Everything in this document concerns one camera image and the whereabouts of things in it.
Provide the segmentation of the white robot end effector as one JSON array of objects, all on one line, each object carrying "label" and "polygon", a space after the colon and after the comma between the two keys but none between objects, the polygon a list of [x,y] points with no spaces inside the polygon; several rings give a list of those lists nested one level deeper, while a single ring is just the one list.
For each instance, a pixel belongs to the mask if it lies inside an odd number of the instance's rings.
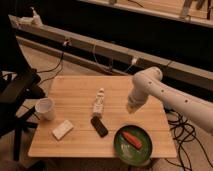
[{"label": "white robot end effector", "polygon": [[133,95],[129,95],[126,109],[129,113],[135,113],[144,103],[144,99],[135,98]]}]

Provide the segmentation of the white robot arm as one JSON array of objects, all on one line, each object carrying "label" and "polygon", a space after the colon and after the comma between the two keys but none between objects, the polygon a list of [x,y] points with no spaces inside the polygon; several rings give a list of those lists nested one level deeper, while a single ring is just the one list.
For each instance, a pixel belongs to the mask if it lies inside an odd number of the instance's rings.
[{"label": "white robot arm", "polygon": [[133,88],[128,95],[127,111],[136,112],[152,95],[213,135],[213,103],[167,86],[161,82],[162,78],[158,67],[137,72],[132,77]]}]

